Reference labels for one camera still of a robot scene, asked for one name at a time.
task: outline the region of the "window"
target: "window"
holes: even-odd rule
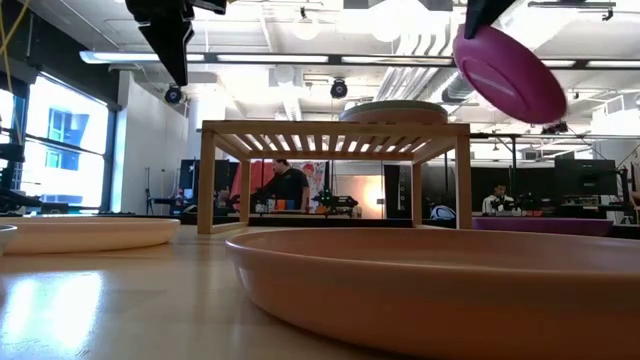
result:
[[[20,190],[45,202],[100,207],[109,127],[107,106],[40,76],[30,87],[27,114]]]

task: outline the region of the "white shirt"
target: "white shirt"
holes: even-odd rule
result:
[[[495,210],[493,208],[493,205],[491,205],[491,203],[494,202],[497,199],[498,199],[498,197],[496,197],[493,194],[487,196],[486,198],[484,198],[484,200],[482,201],[482,213],[483,214],[493,214],[496,211],[504,211],[504,205],[498,206],[498,210]],[[513,201],[513,198],[510,197],[510,196],[506,196],[505,195],[504,201]]]

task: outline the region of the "purple frisbee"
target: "purple frisbee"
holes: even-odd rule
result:
[[[458,69],[498,110],[530,124],[547,124],[567,112],[567,99],[549,69],[522,44],[490,26],[473,39],[453,42]]]

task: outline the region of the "computer monitor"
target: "computer monitor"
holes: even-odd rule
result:
[[[618,195],[613,160],[555,160],[556,195]]]

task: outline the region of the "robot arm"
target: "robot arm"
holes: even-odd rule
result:
[[[187,44],[194,35],[193,7],[224,15],[227,0],[126,0],[126,3],[140,25],[140,32],[176,85],[187,85]]]

